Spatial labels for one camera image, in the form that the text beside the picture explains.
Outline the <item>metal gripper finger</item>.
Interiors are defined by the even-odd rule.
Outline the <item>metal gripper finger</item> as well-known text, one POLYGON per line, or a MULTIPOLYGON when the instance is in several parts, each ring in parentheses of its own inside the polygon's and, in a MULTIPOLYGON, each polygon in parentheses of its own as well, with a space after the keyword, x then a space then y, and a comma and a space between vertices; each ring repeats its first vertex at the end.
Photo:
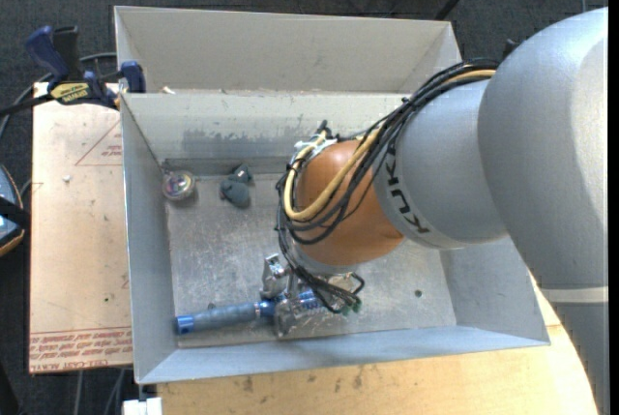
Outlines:
POLYGON ((295 328, 301 319, 308 318, 315 309, 315 300, 285 299, 275 307, 275 331, 278 338, 283 338, 295 328))
POLYGON ((272 300, 281 296, 287 288, 289 275, 289 267, 286 263, 281 263, 278 253, 267 256, 264 259, 260 297, 263 300, 272 300))

